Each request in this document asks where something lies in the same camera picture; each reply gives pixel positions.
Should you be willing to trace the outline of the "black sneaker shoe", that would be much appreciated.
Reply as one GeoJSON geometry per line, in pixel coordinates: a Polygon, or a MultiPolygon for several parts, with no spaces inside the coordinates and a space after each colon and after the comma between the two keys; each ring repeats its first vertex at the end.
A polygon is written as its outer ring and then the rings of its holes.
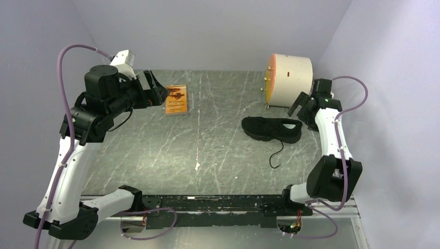
{"type": "Polygon", "coordinates": [[[287,118],[245,117],[241,127],[246,135],[257,141],[279,140],[294,144],[301,138],[302,122],[287,118]]]}

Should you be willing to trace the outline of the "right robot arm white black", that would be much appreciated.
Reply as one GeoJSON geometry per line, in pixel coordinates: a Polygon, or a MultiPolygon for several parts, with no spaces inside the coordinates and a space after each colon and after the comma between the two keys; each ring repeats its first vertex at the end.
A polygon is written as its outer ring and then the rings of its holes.
{"type": "Polygon", "coordinates": [[[342,115],[353,109],[343,109],[333,97],[332,80],[316,79],[311,92],[301,92],[287,114],[291,116],[295,110],[300,121],[319,132],[322,156],[305,183],[286,188],[289,195],[281,199],[280,209],[292,215],[300,204],[339,202],[339,211],[350,199],[363,170],[348,149],[342,127],[342,115]]]}

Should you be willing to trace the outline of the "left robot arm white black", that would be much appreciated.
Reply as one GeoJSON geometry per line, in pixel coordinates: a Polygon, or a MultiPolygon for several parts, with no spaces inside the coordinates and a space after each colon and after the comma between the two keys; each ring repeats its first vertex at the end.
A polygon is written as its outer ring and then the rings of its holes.
{"type": "Polygon", "coordinates": [[[63,119],[50,186],[40,206],[23,218],[25,225],[47,230],[60,240],[84,240],[102,220],[123,211],[136,216],[144,210],[142,192],[127,185],[89,201],[81,201],[80,196],[96,153],[115,127],[115,118],[160,106],[169,95],[150,70],[130,77],[115,66],[98,65],[84,81],[85,91],[63,119]]]}

